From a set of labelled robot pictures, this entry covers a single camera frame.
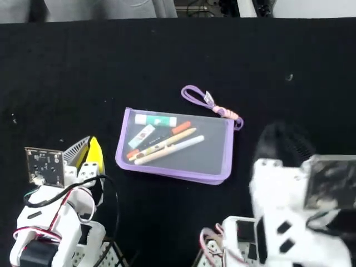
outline clear plastic pencil case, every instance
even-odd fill
[[[126,108],[116,150],[125,170],[218,185],[230,176],[234,120]]]

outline glue stick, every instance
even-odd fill
[[[140,124],[140,125],[152,124],[154,126],[176,127],[177,126],[177,117],[136,114],[135,124]]]

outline black tabletop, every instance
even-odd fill
[[[201,228],[251,216],[251,158],[267,123],[302,124],[319,153],[356,154],[355,31],[355,19],[1,25],[1,265],[29,188],[23,147],[64,150],[95,135],[120,187],[124,254],[138,252],[134,266],[191,266]],[[210,186],[121,170],[114,156],[126,106],[215,116],[180,96],[187,84],[245,120],[230,178]],[[114,204],[107,186],[98,219],[108,235]]]

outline orange marker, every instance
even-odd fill
[[[126,155],[126,157],[128,159],[132,158],[133,156],[135,156],[137,153],[140,152],[140,150],[144,150],[150,146],[153,146],[161,141],[163,141],[164,139],[167,139],[173,135],[176,135],[176,134],[179,134],[180,132],[183,132],[185,131],[186,129],[188,129],[189,127],[191,126],[191,122],[190,121],[186,121],[180,125],[178,125],[177,127],[173,128],[172,130],[170,130],[168,133],[166,134],[163,134],[161,135],[160,137],[156,138],[156,139],[153,139],[151,140],[150,142],[148,143],[145,143],[144,145],[142,146],[139,146],[139,149],[135,149],[135,150],[132,150],[130,153],[128,153]]]

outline purple lanyard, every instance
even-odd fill
[[[192,91],[196,92],[197,94],[199,94],[204,99],[205,103],[199,101],[198,99],[196,99],[196,98],[192,97],[190,94],[188,94],[188,90],[192,90]],[[228,110],[227,108],[224,108],[224,107],[217,106],[214,102],[214,99],[212,99],[212,96],[211,96],[211,94],[209,94],[208,91],[206,93],[203,93],[198,87],[196,87],[194,85],[187,85],[182,89],[181,94],[182,94],[182,97],[187,99],[189,102],[192,102],[199,106],[209,108],[210,110],[219,114],[221,117],[230,118],[230,119],[234,120],[235,121],[234,130],[240,131],[241,128],[243,127],[244,120],[239,115],[234,113],[233,111]]]

